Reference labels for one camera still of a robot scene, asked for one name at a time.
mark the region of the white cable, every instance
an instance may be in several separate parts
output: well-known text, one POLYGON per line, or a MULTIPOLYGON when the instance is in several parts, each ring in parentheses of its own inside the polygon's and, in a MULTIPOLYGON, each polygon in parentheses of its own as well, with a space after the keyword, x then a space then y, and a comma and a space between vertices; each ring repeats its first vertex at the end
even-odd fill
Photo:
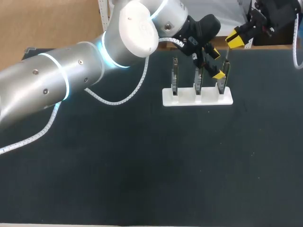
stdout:
POLYGON ((60 106, 61 102, 57 103, 55 105, 55 107, 53 108, 53 112, 52 112, 52 115, 51 115, 51 118, 49 119, 47 125, 39 132, 37 133, 36 135, 30 137, 30 138, 27 138, 26 140, 23 140, 23 141, 20 141, 18 143, 15 143, 15 144, 12 144, 12 145, 9 145, 9 146, 6 146, 6 147, 3 147, 3 148, 0 148, 0 155, 6 153, 6 152, 9 152, 9 151, 12 151, 14 149, 17 149, 17 148, 20 148, 20 147, 23 147, 31 142, 34 142, 35 140, 41 138, 42 136, 44 136, 48 130, 51 128, 55 118, 56 118, 56 115, 57 115, 57 112, 59 110, 59 106, 60 106))
MULTIPOLYGON (((160 43, 160 42, 172 42, 172 43, 174 43, 174 44, 177 44, 177 45, 180 46, 180 47, 183 47, 183 46, 184 46, 184 44, 183 44, 180 40, 174 39, 174 38, 160 38, 160 39, 159 39, 159 43, 160 43)), ((100 101, 100 102, 102 102, 102 103, 104 103, 104 104, 106 104, 106 105, 121 105, 121 104, 123 104, 123 103, 126 103, 126 102, 127 102, 128 100, 130 100, 130 99, 138 92, 138 90, 140 89, 140 87, 141 87, 141 85, 142 85, 142 83, 143 83, 143 81, 144 81, 144 79, 145 79, 146 73, 147 73, 148 62, 149 62, 149 57, 147 57, 147 58, 145 59, 145 66, 144 66, 143 74, 142 74, 142 77, 141 77, 141 79, 140 79, 140 81, 139 81, 139 84, 137 85, 137 87, 135 88, 135 90, 134 90, 128 97, 126 97, 125 99, 123 99, 123 100, 121 100, 121 101, 119 101, 119 102, 109 102, 109 101, 107 101, 107 100, 105 100, 105 99, 99 97, 96 93, 92 92, 92 91, 91 91, 90 89, 88 89, 88 88, 85 89, 85 91, 86 91, 87 93, 89 93, 91 96, 93 96, 95 99, 97 99, 98 101, 100 101)))
POLYGON ((293 60, 294 67, 297 70, 303 69, 303 62, 301 65, 298 65, 297 59, 297 37, 298 37, 298 29, 299 29, 299 14, 297 14, 297 19, 294 22, 294 42, 293 42, 293 60))

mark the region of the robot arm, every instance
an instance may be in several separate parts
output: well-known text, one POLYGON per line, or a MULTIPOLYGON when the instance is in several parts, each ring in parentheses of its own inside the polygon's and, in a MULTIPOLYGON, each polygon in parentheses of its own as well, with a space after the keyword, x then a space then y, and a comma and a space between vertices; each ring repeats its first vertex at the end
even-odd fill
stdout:
POLYGON ((257 0, 251 12, 251 21, 236 27, 226 42, 232 48, 246 45, 260 33, 272 36, 292 23, 296 15, 303 11, 303 0, 257 0))
MULTIPOLYGON (((0 71, 0 128, 67 99, 117 68, 144 60, 156 50, 159 36, 181 37, 187 22, 187 9, 179 0, 116 0, 107 31, 95 40, 0 71)), ((204 37, 200 33, 197 42, 204 37)))

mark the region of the black mat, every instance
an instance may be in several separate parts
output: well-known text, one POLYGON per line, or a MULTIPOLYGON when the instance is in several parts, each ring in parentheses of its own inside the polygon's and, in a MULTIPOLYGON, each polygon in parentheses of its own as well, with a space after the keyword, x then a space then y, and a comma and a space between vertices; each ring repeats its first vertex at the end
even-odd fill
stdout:
MULTIPOLYGON (((302 226, 303 71, 291 51, 230 53, 234 105, 217 107, 162 106, 175 55, 180 85, 192 86, 190 58, 157 52, 128 104, 75 94, 44 137, 0 156, 0 223, 302 226)), ((118 101, 142 70, 93 90, 118 101)), ((51 111, 3 132, 0 147, 34 135, 51 111)))

